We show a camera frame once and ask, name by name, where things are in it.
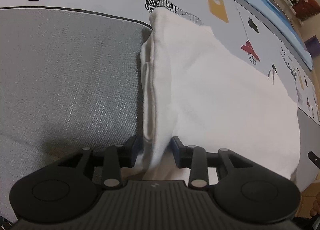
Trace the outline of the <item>white t-shirt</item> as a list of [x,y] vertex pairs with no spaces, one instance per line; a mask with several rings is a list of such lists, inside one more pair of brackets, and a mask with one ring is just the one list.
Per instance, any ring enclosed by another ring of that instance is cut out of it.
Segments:
[[165,8],[149,17],[140,53],[145,180],[187,180],[169,141],[215,153],[230,149],[292,179],[300,158],[297,104],[280,78],[234,56],[208,26]]

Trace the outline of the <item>purple box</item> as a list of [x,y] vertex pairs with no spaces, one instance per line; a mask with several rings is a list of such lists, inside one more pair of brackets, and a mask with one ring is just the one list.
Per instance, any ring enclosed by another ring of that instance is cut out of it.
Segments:
[[305,41],[305,46],[312,58],[320,55],[320,42],[317,36],[314,35],[310,39],[307,39]]

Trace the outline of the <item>grey patterned bed sheet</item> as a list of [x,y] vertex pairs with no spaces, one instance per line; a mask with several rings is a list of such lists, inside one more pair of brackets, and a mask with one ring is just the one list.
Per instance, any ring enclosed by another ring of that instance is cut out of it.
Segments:
[[1,217],[21,178],[82,147],[102,151],[143,138],[140,53],[165,8],[215,37],[262,74],[276,74],[297,104],[300,158],[292,180],[317,175],[319,149],[312,68],[300,39],[261,0],[1,0]]

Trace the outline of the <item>brown plush toy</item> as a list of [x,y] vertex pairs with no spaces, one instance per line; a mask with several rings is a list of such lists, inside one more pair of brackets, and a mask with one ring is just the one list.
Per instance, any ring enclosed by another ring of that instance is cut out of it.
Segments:
[[305,21],[320,12],[320,6],[316,0],[299,0],[293,5],[296,12],[296,18],[300,21]]

